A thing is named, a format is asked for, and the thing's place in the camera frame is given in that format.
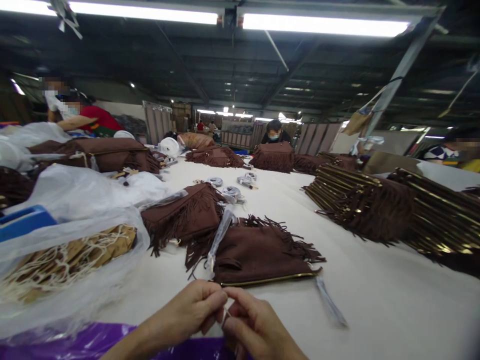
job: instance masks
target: purple plastic bag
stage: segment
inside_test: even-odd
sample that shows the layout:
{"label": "purple plastic bag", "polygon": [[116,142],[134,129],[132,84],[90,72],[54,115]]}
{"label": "purple plastic bag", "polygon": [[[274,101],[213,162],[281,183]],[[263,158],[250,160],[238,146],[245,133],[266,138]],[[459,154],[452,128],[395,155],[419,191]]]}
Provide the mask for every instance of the purple plastic bag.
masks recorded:
{"label": "purple plastic bag", "polygon": [[[76,339],[61,339],[36,345],[0,346],[0,360],[97,360],[137,327],[94,322]],[[153,360],[234,360],[224,338],[193,338],[163,351]]]}

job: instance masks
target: ceiling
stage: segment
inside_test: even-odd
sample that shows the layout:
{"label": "ceiling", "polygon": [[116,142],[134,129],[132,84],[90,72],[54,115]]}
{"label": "ceiling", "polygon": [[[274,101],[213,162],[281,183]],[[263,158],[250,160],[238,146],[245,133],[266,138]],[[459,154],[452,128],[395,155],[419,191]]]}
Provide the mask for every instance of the ceiling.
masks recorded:
{"label": "ceiling", "polygon": [[[388,5],[390,1],[335,2]],[[272,9],[295,4],[256,2]],[[439,21],[449,34],[433,31],[390,103],[382,121],[385,126],[478,122],[480,75],[450,114],[438,119],[472,75],[467,64],[480,51],[476,25],[480,6],[475,0],[452,2]],[[249,0],[208,3],[231,8]],[[299,4],[309,6],[307,1]],[[262,111],[302,111],[331,119],[348,117],[386,85],[416,35],[416,30],[392,39],[271,31],[287,72],[263,31],[235,28],[227,17],[223,27],[81,14],[77,18],[83,40],[69,28],[59,31],[55,17],[0,12],[0,67],[30,76],[40,65],[61,69],[72,74],[80,91],[107,101],[174,99],[204,109],[235,104],[260,116]],[[14,78],[32,101],[43,100],[37,81]]]}

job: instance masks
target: tan bag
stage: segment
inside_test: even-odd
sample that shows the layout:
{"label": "tan bag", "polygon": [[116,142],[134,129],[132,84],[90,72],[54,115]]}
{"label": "tan bag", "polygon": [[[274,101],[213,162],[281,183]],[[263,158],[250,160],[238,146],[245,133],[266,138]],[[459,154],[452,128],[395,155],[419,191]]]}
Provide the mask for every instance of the tan bag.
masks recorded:
{"label": "tan bag", "polygon": [[370,119],[374,115],[373,109],[375,108],[375,105],[373,106],[372,110],[366,115],[362,114],[361,110],[366,109],[367,106],[376,98],[378,98],[386,88],[387,87],[384,86],[369,102],[367,102],[364,106],[355,111],[355,113],[351,116],[350,121],[341,132],[347,134],[348,136],[352,136],[354,134],[360,133],[365,127],[367,127],[369,125]]}

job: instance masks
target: worker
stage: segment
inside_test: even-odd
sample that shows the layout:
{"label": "worker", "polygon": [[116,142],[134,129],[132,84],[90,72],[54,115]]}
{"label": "worker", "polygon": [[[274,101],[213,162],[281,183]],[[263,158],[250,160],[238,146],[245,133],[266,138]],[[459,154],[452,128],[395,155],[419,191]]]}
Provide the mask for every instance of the worker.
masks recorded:
{"label": "worker", "polygon": [[420,153],[419,159],[430,163],[457,167],[460,152],[478,149],[480,129],[468,127],[450,131],[441,144],[430,146]]}
{"label": "worker", "polygon": [[196,126],[196,130],[202,133],[204,131],[204,127],[205,127],[204,122],[200,120],[200,122]]}
{"label": "worker", "polygon": [[71,79],[56,70],[44,70],[39,75],[44,79],[43,96],[48,106],[48,121],[56,123],[59,115],[61,120],[68,120],[74,116],[64,101],[65,97],[70,96]]}
{"label": "worker", "polygon": [[[231,298],[229,316],[224,306]],[[236,359],[308,360],[285,329],[272,306],[241,288],[223,288],[214,282],[189,283],[163,308],[114,345],[101,360],[152,359],[218,322],[231,340]]]}
{"label": "worker", "polygon": [[288,142],[292,141],[292,138],[288,133],[282,130],[282,123],[280,120],[272,120],[266,125],[266,133],[261,140],[261,144],[274,144],[274,143],[281,143],[281,142]]}
{"label": "worker", "polygon": [[123,130],[108,111],[90,105],[79,93],[74,93],[67,98],[66,103],[72,109],[74,116],[57,124],[64,131],[81,129],[99,138],[113,138],[117,131]]}

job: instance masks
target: red shirt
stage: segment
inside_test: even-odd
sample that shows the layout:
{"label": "red shirt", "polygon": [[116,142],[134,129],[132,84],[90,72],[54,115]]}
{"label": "red shirt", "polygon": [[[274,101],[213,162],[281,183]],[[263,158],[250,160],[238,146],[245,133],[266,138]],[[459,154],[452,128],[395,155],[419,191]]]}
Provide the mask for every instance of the red shirt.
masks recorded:
{"label": "red shirt", "polygon": [[101,126],[110,130],[123,130],[120,124],[113,118],[110,113],[98,106],[86,106],[80,111],[80,115],[86,118],[94,119],[95,122],[80,127],[82,130],[92,132],[92,129]]}

